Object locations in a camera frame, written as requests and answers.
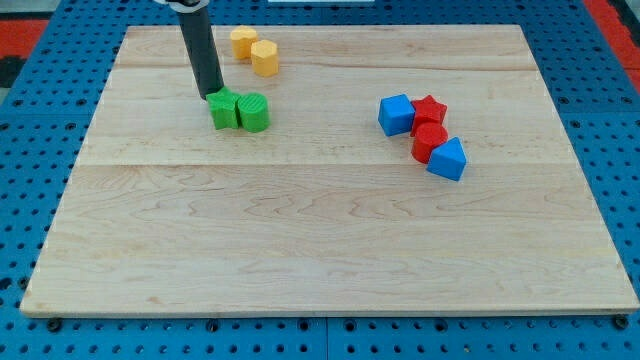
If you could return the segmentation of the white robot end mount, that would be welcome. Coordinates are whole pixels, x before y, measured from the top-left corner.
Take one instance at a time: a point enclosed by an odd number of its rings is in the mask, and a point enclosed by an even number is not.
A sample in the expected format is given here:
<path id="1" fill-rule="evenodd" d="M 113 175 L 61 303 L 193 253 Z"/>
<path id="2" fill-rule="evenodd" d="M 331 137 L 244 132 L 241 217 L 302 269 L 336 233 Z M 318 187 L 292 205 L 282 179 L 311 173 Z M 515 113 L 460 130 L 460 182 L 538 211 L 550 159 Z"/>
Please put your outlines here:
<path id="1" fill-rule="evenodd" d="M 201 9 L 207 7 L 209 0 L 154 0 L 160 5 L 169 6 L 171 9 Z"/>

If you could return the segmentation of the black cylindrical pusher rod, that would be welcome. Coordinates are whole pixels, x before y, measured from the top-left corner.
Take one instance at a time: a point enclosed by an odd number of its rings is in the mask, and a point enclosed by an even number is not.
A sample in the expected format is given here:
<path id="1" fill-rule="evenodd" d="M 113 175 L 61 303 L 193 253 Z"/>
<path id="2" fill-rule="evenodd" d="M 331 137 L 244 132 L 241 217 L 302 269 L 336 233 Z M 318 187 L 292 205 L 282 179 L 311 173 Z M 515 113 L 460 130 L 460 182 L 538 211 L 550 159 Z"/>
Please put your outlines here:
<path id="1" fill-rule="evenodd" d="M 205 5 L 186 6 L 178 18 L 198 92 L 205 99 L 224 86 L 208 10 Z"/>

